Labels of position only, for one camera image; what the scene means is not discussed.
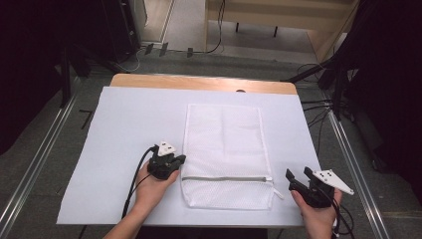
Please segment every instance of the person's wrist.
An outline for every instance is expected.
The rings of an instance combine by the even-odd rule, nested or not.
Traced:
[[[153,207],[147,207],[135,203],[129,213],[138,218],[146,218],[152,209]]]
[[[332,235],[331,229],[319,229],[317,231],[308,231],[310,239],[330,239]]]

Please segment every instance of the metal rail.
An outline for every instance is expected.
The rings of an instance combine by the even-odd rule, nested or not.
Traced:
[[[360,170],[359,164],[354,156],[353,149],[351,148],[341,122],[336,119],[332,112],[329,113],[329,119],[343,152],[348,169],[353,178],[356,190],[359,193],[366,216],[369,219],[372,231],[377,239],[389,239],[390,236],[388,235],[382,215],[376,205],[372,193],[370,192],[369,186],[366,184],[366,180]]]
[[[10,230],[12,229],[13,224],[15,223],[16,218],[19,215],[26,199],[31,192],[32,187],[37,180],[38,175],[43,169],[44,163],[47,160],[47,157],[50,154],[50,151],[56,142],[60,131],[62,130],[63,125],[65,124],[72,107],[74,106],[76,96],[81,87],[81,79],[75,78],[74,83],[74,92],[69,99],[68,103],[59,110],[56,118],[54,119],[50,129],[47,131],[46,136],[41,142],[40,147],[38,148],[35,156],[33,157],[31,164],[29,165],[27,171],[21,179],[18,187],[15,192],[12,194],[9,199],[3,213],[0,218],[0,239],[7,238]]]

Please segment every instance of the white paper sheet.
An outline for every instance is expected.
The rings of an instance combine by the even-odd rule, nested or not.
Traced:
[[[147,225],[280,227],[302,225],[285,178],[289,168],[306,182],[305,166],[320,170],[298,96],[105,87],[78,165],[66,190],[58,224],[115,224],[143,153],[166,140],[181,153],[188,104],[251,106],[262,113],[274,185],[286,196],[271,210],[189,208],[180,179],[149,215]]]

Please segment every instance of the wooden table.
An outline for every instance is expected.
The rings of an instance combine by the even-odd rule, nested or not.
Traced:
[[[208,21],[218,20],[222,0],[205,2]],[[324,61],[342,33],[348,32],[359,0],[226,0],[223,21],[307,29],[316,58]]]
[[[298,94],[295,85],[291,83],[168,75],[117,74],[112,78],[110,86],[223,92],[243,90],[248,93]]]

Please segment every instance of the zipper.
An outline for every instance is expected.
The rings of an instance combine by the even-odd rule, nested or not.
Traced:
[[[257,181],[257,182],[272,182],[272,177],[201,177],[201,176],[186,176],[182,177],[182,181],[197,180],[197,181]]]

